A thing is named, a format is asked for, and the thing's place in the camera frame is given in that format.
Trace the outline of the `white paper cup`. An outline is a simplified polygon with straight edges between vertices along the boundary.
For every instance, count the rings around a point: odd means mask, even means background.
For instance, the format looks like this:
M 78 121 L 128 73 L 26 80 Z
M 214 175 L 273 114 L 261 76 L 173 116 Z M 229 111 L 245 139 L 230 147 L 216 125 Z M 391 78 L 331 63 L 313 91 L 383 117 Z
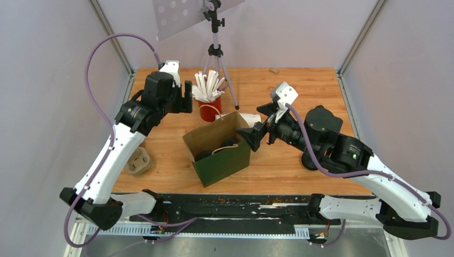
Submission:
M 239 146 L 239 142 L 240 142 L 240 140 L 238 140 L 237 138 L 226 139 L 221 144 L 221 150 L 229 149 L 229 148 L 237 148 Z
M 213 154 L 212 150 L 202 151 L 196 156 L 195 161 L 198 162 L 200 160 L 203 160 L 204 158 L 212 156 L 212 154 Z

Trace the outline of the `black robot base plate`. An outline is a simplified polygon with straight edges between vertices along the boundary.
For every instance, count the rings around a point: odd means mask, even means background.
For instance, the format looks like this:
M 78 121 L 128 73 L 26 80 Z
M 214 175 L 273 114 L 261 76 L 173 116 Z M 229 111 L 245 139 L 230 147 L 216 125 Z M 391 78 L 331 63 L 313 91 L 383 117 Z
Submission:
M 340 225 L 310 216 L 307 195 L 160 194 L 157 207 L 144 215 L 155 222 L 178 224 L 195 219 L 187 233 L 290 235 L 295 225 Z

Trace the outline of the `green paper bag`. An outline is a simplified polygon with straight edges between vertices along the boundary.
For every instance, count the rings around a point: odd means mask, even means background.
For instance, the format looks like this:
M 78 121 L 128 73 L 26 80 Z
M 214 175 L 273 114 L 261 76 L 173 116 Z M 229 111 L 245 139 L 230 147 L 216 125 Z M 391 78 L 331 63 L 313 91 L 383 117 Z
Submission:
M 188 156 L 203 187 L 209 187 L 249 166 L 251 148 L 236 133 L 236 129 L 241 128 L 248 128 L 248 125 L 240 113 L 234 111 L 183 136 Z M 239 146 L 221 150 L 222 142 L 229 138 L 240 140 Z M 205 150 L 212 150 L 212 156 L 196 162 L 196 156 Z

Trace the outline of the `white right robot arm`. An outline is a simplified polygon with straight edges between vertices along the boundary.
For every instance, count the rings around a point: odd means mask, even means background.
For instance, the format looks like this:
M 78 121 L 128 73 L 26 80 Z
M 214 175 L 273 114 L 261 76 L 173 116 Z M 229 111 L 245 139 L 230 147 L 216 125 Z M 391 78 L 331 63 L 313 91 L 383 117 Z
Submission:
M 268 144 L 280 139 L 302 152 L 301 161 L 307 169 L 349 179 L 373 193 L 371 199 L 314 193 L 305 210 L 310 222 L 355 220 L 380 224 L 387 233 L 405 240 L 438 238 L 439 222 L 433 213 L 440 207 L 440 195 L 417 190 L 391 171 L 366 144 L 342 134 L 342 119 L 324 106 L 311 109 L 304 119 L 292 107 L 278 118 L 274 103 L 259 106 L 258 110 L 267 116 L 264 122 L 237 129 L 253 151 L 258 150 L 265 136 Z

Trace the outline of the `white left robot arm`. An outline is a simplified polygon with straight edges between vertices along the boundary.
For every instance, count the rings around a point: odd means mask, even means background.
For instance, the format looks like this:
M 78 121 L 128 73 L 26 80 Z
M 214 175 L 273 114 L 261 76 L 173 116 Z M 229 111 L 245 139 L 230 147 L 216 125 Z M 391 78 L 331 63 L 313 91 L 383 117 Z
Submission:
M 128 160 L 153 127 L 169 113 L 191 113 L 192 82 L 183 84 L 177 75 L 154 71 L 147 75 L 144 88 L 125 102 L 112 125 L 113 135 L 103 147 L 83 179 L 75 187 L 65 187 L 59 197 L 73 206 L 101 230 L 111 229 L 121 218 L 144 214 L 151 221 L 163 217 L 162 198 L 151 190 L 116 194 L 112 188 Z

